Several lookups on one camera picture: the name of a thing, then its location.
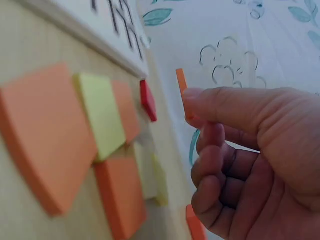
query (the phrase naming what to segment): small orange strip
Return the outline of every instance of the small orange strip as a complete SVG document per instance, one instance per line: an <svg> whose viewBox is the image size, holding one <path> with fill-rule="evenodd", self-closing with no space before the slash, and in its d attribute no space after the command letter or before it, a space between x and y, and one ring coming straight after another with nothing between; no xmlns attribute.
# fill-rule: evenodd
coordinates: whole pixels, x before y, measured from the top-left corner
<svg viewBox="0 0 320 240"><path fill-rule="evenodd" d="M182 68L179 68L177 69L176 71L176 78L178 79L178 83L179 83L179 87L180 87L180 93L181 93L181 97L184 93L184 91L187 89L187 82L186 82L186 77L185 77L185 74L184 74L184 70ZM191 111L188 111L186 108L185 108L185 103L183 103L183 107L184 107L184 114L185 114L185 117L187 119L193 119L194 118L194 115Z"/></svg>
<svg viewBox="0 0 320 240"><path fill-rule="evenodd" d="M186 206L186 222L188 223L192 240L208 240L204 226L197 218L191 204Z"/></svg>

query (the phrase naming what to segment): beige wall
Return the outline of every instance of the beige wall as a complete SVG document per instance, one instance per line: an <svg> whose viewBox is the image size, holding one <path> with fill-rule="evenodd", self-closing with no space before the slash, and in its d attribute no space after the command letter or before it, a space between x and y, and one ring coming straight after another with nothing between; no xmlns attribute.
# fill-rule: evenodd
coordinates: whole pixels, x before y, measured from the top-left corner
<svg viewBox="0 0 320 240"><path fill-rule="evenodd" d="M170 130L165 96L151 53L147 55L151 66L148 81L158 113L158 122L153 124L149 124L140 106L139 79L15 1L0 0L0 83L60 61L66 62L73 73L85 71L130 83L142 128L141 139L146 148L157 150L169 184L169 206L159 208L148 201L148 220L132 239L188 240L191 237L185 221L185 206L190 203L191 193ZM49 218L0 138L0 239L111 240L92 169L69 214Z"/></svg>

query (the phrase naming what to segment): red sticky note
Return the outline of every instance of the red sticky note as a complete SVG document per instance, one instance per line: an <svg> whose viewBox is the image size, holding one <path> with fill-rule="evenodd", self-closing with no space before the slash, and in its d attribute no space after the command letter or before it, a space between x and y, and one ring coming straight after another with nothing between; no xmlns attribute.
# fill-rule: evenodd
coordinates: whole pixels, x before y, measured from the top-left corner
<svg viewBox="0 0 320 240"><path fill-rule="evenodd" d="M207 240L204 226L197 218L191 204L186 206L186 221L193 240Z"/></svg>
<svg viewBox="0 0 320 240"><path fill-rule="evenodd" d="M0 88L0 130L50 215L66 213L97 154L68 69L58 64Z"/></svg>
<svg viewBox="0 0 320 240"><path fill-rule="evenodd" d="M175 72L176 72L176 78L178 79L178 83L179 83L180 94L181 94L181 97L182 97L184 91L187 89L186 77L185 77L185 74L184 74L184 70L182 68L177 69ZM191 111L188 111L185 108L185 104L184 103L183 103L183 107L184 107L185 117L187 119L192 119L194 117L193 113Z"/></svg>
<svg viewBox="0 0 320 240"><path fill-rule="evenodd" d="M157 121L157 110L154 96L146 80L140 81L141 104L152 122Z"/></svg>
<svg viewBox="0 0 320 240"><path fill-rule="evenodd" d="M111 156L94 171L113 239L130 239L147 219L135 158Z"/></svg>
<svg viewBox="0 0 320 240"><path fill-rule="evenodd" d="M134 98L128 83L112 81L112 88L116 104L119 109L126 143L129 144L140 133Z"/></svg>

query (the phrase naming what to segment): paper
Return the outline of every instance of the paper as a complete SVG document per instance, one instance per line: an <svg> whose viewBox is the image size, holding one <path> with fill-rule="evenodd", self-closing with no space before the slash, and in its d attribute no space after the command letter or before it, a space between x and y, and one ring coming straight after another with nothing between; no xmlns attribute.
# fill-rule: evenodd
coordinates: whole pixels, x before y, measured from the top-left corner
<svg viewBox="0 0 320 240"><path fill-rule="evenodd" d="M147 219L135 159L112 156L94 171L113 239L130 239Z"/></svg>
<svg viewBox="0 0 320 240"><path fill-rule="evenodd" d="M97 154L67 67L3 85L0 118L11 156L37 199L50 215L65 214Z"/></svg>
<svg viewBox="0 0 320 240"><path fill-rule="evenodd" d="M120 113L126 143L129 144L140 133L134 98L128 83L112 81L113 94Z"/></svg>
<svg viewBox="0 0 320 240"><path fill-rule="evenodd" d="M157 184L152 159L153 156L138 142L134 143L133 148L135 160L139 169L144 199L153 199L157 196Z"/></svg>
<svg viewBox="0 0 320 240"><path fill-rule="evenodd" d="M167 185L167 174L163 167L161 166L158 157L153 154L152 155L152 163L153 163L153 170L154 176L157 185L157 196L155 200L160 206L168 205L168 185Z"/></svg>
<svg viewBox="0 0 320 240"><path fill-rule="evenodd" d="M82 73L74 76L74 83L98 148L95 162L103 162L126 142L111 81Z"/></svg>

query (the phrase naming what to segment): white board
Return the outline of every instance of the white board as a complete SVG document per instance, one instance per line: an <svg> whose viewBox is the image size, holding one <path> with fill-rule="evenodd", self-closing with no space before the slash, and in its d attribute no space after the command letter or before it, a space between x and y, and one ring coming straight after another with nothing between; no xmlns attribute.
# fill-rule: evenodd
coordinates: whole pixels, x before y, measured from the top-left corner
<svg viewBox="0 0 320 240"><path fill-rule="evenodd" d="M136 76L148 76L146 35L135 0L22 0L108 55Z"/></svg>

